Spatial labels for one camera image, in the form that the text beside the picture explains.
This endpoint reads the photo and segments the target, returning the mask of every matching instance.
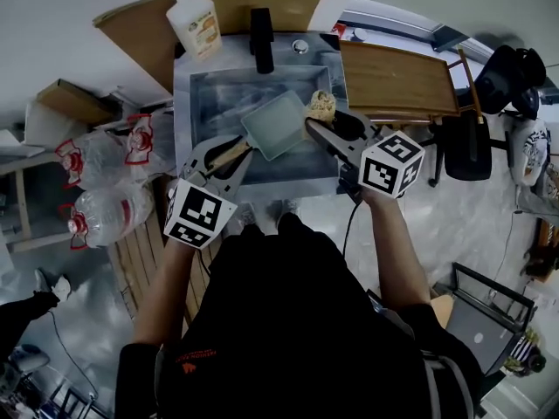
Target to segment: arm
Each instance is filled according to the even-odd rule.
[[[413,250],[397,201],[371,189],[363,189],[362,198],[373,217],[383,303],[396,311],[406,306],[430,304],[427,277]]]
[[[133,343],[160,346],[181,338],[184,300],[196,249],[169,239],[163,264],[141,303]]]

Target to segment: black shirt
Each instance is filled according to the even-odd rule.
[[[157,388],[158,347],[122,349],[117,419],[156,411],[165,419],[336,410],[431,417],[420,349],[453,359],[476,404],[479,365],[431,306],[399,312],[412,339],[375,313],[326,235],[287,219],[278,236],[254,228],[224,240],[199,313],[180,345],[164,353]],[[463,417],[455,380],[438,385],[443,417]]]

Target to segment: faucet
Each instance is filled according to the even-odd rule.
[[[251,55],[256,59],[256,71],[260,74],[273,72],[272,19],[268,8],[251,10]]]

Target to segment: plastic bottle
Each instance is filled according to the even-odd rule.
[[[74,235],[71,248],[113,244],[145,222],[153,205],[151,194],[136,184],[84,192],[71,205],[68,220],[68,230]],[[84,244],[77,245],[76,237]]]
[[[221,48],[216,7],[211,0],[176,0],[167,11],[167,19],[195,60],[204,60]]]
[[[65,188],[76,185],[85,190],[107,188],[130,178],[130,169],[124,164],[126,145],[107,132],[93,132],[65,141],[55,152],[68,173]]]
[[[132,179],[145,182],[152,175],[175,169],[173,113],[142,113],[128,117],[128,122],[131,120],[138,120],[127,140],[126,164],[130,167]]]

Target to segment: metal sink basin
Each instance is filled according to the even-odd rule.
[[[276,65],[270,74],[259,74],[255,67],[191,74],[192,146],[217,135],[246,135],[241,119],[287,90],[306,105],[313,92],[331,88],[327,66]],[[273,161],[257,151],[243,184],[333,177],[337,169],[335,159],[313,141],[303,141]]]

